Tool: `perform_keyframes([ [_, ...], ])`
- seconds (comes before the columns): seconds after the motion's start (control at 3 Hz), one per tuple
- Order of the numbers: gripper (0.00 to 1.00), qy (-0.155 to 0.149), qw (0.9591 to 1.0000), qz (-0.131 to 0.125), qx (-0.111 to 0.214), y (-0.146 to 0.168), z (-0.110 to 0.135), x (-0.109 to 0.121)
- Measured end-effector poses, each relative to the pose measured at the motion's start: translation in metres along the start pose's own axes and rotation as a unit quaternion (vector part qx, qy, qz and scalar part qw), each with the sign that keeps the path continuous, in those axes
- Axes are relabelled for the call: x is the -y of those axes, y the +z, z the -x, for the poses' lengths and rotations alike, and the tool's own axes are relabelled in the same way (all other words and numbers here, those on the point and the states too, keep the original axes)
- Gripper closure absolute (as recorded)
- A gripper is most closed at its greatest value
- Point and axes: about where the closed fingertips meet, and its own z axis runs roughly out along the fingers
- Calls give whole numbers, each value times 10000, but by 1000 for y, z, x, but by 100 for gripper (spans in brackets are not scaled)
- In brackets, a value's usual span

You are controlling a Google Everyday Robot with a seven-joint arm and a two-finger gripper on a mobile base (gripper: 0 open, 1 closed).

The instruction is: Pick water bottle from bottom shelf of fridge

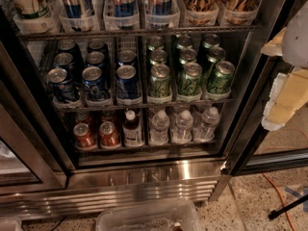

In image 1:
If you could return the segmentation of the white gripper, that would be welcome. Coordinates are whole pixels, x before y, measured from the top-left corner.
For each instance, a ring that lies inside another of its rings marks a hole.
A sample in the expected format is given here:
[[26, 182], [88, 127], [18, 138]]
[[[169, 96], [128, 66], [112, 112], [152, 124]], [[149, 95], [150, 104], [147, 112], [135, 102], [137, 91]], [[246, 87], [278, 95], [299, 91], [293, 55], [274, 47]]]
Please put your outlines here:
[[272, 83], [269, 101], [263, 111], [262, 126], [268, 131], [282, 128], [308, 102], [308, 1], [261, 53], [283, 60], [296, 68], [291, 73], [279, 73]]

